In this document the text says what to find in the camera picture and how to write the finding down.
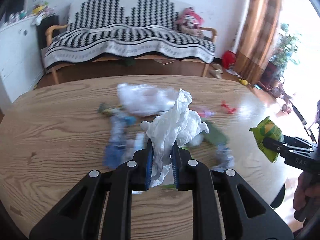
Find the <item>person's right hand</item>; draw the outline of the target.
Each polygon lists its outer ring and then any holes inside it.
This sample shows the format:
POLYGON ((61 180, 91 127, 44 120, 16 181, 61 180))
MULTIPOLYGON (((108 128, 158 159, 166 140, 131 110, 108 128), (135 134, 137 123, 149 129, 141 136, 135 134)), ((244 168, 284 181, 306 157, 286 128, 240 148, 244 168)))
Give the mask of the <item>person's right hand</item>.
POLYGON ((295 210, 300 210, 306 205, 306 197, 315 198, 315 202, 319 205, 320 185, 317 183, 304 189, 303 183, 305 180, 305 175, 306 173, 303 172, 298 177, 298 186, 293 199, 293 208, 295 210))

